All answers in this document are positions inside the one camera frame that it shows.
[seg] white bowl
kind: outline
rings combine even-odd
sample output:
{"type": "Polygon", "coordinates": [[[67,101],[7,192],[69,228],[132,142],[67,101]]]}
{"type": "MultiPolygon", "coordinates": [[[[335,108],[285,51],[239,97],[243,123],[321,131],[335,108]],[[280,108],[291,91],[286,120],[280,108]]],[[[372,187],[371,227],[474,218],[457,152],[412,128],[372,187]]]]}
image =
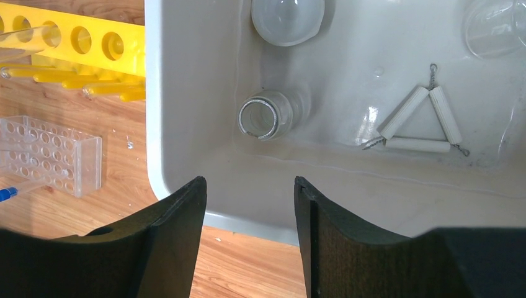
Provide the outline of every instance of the white bowl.
{"type": "Polygon", "coordinates": [[[252,21],[264,40],[290,47],[319,32],[325,0],[252,0],[252,21]]]}

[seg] wooden table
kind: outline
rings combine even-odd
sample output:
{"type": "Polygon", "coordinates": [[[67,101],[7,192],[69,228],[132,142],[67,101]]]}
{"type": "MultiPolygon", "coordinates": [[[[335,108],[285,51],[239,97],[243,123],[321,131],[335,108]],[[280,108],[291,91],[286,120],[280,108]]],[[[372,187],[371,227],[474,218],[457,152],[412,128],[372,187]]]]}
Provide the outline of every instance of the wooden table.
{"type": "MultiPolygon", "coordinates": [[[[4,2],[86,16],[123,11],[144,24],[143,0],[4,2]]],[[[156,202],[146,174],[144,101],[88,99],[52,84],[0,79],[0,107],[0,117],[29,115],[103,139],[101,190],[82,199],[49,187],[20,195],[0,204],[0,226],[44,238],[84,235],[156,202]]],[[[203,228],[191,297],[304,296],[297,247],[203,228]]]]}

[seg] glass vial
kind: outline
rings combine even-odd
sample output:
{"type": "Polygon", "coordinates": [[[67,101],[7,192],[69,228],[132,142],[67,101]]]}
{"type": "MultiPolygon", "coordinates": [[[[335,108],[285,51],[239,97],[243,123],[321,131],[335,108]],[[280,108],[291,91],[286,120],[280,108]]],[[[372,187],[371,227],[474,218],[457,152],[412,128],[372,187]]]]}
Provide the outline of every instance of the glass vial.
{"type": "Polygon", "coordinates": [[[279,91],[265,90],[247,99],[238,113],[243,134],[260,141],[275,140],[289,132],[301,115],[299,100],[279,91]]]}

